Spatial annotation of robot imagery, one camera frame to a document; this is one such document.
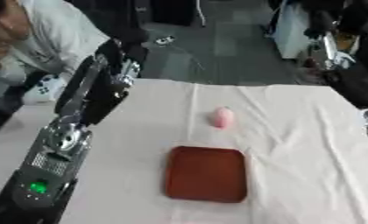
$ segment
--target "cable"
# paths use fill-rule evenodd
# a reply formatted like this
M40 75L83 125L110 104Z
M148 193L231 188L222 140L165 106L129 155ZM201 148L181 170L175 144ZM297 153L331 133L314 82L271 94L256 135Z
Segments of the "cable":
M204 13L202 11L201 0L196 0L196 10L198 11L199 17L201 18L202 27L205 27L207 21L206 21L206 17L204 16Z
M149 32L155 32L157 34L159 34L160 36L164 36L164 38L156 38L156 40L158 39L165 39L165 37L169 37L169 36L173 36L173 35L168 35L167 32L163 32L163 31L159 31L159 30L155 30L155 29L147 29L145 28L147 31ZM189 51L185 50L184 48L182 47L179 47L175 44L169 44L169 45L158 45L156 43L156 40L154 40L152 43L154 46L157 46L158 48L162 48L162 47L169 47L171 46L173 49L175 50L178 50L178 51L181 51L183 53L185 53L186 55L189 55L191 57L191 60L193 60L195 62L195 64L202 70L202 71L206 71L206 68L202 65L202 63L192 54L190 53Z

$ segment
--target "white jacket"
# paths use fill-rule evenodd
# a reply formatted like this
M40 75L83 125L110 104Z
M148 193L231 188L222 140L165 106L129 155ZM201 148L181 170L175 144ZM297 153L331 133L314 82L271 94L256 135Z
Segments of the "white jacket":
M2 59L0 78L20 84L27 74L42 70L65 78L109 38L72 4L63 0L18 0L31 21L27 40Z

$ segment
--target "brown tray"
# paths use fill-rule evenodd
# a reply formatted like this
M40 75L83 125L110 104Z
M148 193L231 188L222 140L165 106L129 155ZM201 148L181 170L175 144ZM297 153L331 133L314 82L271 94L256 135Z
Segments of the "brown tray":
M244 156L237 150L180 146L169 155L166 195L238 203L247 195Z

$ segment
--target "person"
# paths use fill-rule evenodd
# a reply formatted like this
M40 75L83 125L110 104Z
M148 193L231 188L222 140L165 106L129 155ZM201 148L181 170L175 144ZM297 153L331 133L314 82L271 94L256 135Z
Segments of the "person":
M108 39L63 0L0 0L0 80L19 86L43 71L47 84L32 87L24 103L54 101L78 66Z

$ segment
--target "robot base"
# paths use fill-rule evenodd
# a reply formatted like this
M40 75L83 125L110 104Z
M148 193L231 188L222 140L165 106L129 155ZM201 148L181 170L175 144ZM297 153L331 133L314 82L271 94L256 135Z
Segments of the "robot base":
M0 192L0 224L24 223L24 224L57 224L60 222L69 200L74 192L77 179L69 183L67 190L47 208L26 211L17 206L12 200L12 192L17 183L20 171L15 171Z

